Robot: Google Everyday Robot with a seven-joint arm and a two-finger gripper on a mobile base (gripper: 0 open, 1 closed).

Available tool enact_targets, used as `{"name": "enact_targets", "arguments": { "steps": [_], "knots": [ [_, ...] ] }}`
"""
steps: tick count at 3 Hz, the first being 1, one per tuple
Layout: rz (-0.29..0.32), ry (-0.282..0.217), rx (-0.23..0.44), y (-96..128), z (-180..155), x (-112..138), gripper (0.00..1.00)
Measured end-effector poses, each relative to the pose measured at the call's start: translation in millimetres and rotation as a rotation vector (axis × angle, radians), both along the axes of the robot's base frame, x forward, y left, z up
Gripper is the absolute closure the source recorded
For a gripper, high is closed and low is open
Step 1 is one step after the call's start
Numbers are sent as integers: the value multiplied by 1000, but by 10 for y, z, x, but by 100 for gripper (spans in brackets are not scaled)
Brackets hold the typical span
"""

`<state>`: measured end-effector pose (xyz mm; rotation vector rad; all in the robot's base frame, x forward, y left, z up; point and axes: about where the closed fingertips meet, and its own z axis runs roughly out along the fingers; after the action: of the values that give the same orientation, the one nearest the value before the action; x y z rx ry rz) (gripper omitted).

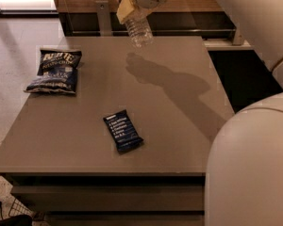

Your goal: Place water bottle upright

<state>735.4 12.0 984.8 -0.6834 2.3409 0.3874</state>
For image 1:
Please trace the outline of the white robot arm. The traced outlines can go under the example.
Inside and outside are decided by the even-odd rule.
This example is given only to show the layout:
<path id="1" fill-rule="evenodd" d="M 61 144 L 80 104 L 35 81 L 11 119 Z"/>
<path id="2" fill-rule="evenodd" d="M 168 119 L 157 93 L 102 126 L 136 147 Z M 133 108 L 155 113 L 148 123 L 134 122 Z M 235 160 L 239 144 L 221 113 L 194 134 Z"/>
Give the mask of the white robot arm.
<path id="1" fill-rule="evenodd" d="M 283 89 L 283 0 L 216 0 Z M 283 226 L 283 90 L 233 116 L 211 146 L 205 226 Z"/>

